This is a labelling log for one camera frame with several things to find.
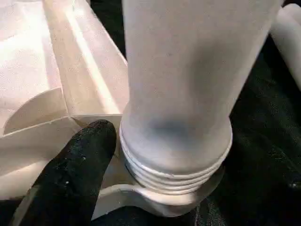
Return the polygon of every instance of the white plastic cylinder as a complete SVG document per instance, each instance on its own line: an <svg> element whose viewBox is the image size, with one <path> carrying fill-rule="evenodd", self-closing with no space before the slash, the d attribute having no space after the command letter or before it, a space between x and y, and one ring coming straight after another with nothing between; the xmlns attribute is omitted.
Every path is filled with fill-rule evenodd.
<svg viewBox="0 0 301 226"><path fill-rule="evenodd" d="M232 139L229 114L282 0L124 0L130 102L120 139L138 182L197 190Z"/></svg>
<svg viewBox="0 0 301 226"><path fill-rule="evenodd" d="M301 8L290 4L281 9L270 30L279 52L301 90Z"/></svg>

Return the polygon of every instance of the gloved finger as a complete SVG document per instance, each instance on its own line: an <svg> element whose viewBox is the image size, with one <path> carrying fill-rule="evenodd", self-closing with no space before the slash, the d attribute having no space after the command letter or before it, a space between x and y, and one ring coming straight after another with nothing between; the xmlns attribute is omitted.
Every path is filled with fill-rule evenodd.
<svg viewBox="0 0 301 226"><path fill-rule="evenodd" d="M10 225L89 225L115 147L116 131L106 120L75 134L43 169Z"/></svg>

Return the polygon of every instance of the white plastic part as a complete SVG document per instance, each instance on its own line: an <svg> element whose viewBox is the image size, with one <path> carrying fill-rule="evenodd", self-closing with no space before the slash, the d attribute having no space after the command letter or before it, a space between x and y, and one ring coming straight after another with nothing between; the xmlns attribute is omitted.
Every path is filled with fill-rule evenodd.
<svg viewBox="0 0 301 226"><path fill-rule="evenodd" d="M280 9L270 33L301 90L301 8L290 4Z"/></svg>
<svg viewBox="0 0 301 226"><path fill-rule="evenodd" d="M47 90L29 99L4 125L4 134L67 116L60 87Z"/></svg>
<svg viewBox="0 0 301 226"><path fill-rule="evenodd" d="M133 176L197 190L231 145L229 114L282 0L125 0L130 102L120 141Z"/></svg>
<svg viewBox="0 0 301 226"><path fill-rule="evenodd" d="M0 137L0 199L23 196L72 135L108 119L124 155L118 143L93 218L125 205L168 217L193 209L221 180L228 115L280 3L125 1L131 103L119 128L127 64L85 0L1 1L11 57L0 57L0 121L15 114Z"/></svg>

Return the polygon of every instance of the black cloth background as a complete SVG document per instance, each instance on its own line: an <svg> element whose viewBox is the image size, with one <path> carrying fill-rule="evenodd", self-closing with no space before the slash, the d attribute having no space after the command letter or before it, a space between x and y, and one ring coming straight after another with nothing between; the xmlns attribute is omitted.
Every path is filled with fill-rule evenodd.
<svg viewBox="0 0 301 226"><path fill-rule="evenodd" d="M92 8L125 54L121 1L92 0ZM124 207L91 225L301 225L300 100L301 92L268 37L231 113L233 146L217 189L184 216L161 218ZM18 203L0 201L0 226L7 225Z"/></svg>

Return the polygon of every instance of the plastic compartment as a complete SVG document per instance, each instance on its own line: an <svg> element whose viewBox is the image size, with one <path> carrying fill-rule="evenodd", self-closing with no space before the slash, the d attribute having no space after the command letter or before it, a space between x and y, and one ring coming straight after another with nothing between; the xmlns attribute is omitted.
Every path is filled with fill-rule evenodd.
<svg viewBox="0 0 301 226"><path fill-rule="evenodd" d="M118 129L129 93L127 63L85 0L1 1L0 19L3 200L89 122Z"/></svg>

